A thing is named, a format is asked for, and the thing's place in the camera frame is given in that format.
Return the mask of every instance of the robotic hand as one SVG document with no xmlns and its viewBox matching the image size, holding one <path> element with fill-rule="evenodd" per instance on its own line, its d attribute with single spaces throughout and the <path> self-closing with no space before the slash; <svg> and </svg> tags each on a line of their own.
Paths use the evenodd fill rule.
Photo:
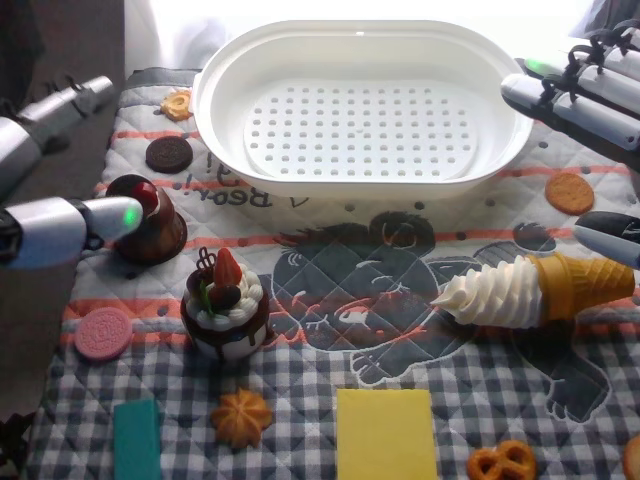
<svg viewBox="0 0 640 480">
<path fill-rule="evenodd" d="M 509 106 L 584 146 L 640 172 L 640 22 L 590 35 L 566 57 L 527 59 L 528 75 L 504 79 Z M 640 219 L 609 212 L 582 215 L 575 238 L 640 269 Z"/>
<path fill-rule="evenodd" d="M 65 132 L 111 101 L 106 77 L 59 90 L 10 117 L 0 117 L 0 200 Z M 142 205 L 129 197 L 75 201 L 48 198 L 0 209 L 0 267 L 39 268 L 132 233 Z"/>
</svg>

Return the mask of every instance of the white backdrop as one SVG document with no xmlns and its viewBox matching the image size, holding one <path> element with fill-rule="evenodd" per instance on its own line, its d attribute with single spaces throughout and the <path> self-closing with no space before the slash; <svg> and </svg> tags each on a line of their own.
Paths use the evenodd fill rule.
<svg viewBox="0 0 640 480">
<path fill-rule="evenodd" d="M 125 70 L 201 68 L 233 37 L 288 19 L 432 19 L 471 28 L 513 56 L 567 37 L 592 0 L 125 0 Z"/>
</svg>

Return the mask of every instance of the ice cream cone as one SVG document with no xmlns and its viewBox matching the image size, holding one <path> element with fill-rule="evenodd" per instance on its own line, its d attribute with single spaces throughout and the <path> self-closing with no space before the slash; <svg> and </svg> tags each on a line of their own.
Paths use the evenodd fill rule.
<svg viewBox="0 0 640 480">
<path fill-rule="evenodd" d="M 613 260 L 584 260 L 560 253 L 527 258 L 538 270 L 543 301 L 540 325 L 571 320 L 586 308 L 633 295 L 633 270 Z"/>
</svg>

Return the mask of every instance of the green rectangular block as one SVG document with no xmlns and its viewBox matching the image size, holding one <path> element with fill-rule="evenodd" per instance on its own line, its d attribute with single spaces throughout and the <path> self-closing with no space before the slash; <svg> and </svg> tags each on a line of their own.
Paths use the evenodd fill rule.
<svg viewBox="0 0 640 480">
<path fill-rule="evenodd" d="M 160 480 L 160 427 L 155 400 L 137 400 L 114 409 L 115 480 Z"/>
</svg>

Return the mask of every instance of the yellow square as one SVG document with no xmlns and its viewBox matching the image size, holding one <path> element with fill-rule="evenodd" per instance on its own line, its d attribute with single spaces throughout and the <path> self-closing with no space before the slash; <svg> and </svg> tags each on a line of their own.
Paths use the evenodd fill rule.
<svg viewBox="0 0 640 480">
<path fill-rule="evenodd" d="M 338 480 L 435 480 L 428 390 L 338 389 Z"/>
</svg>

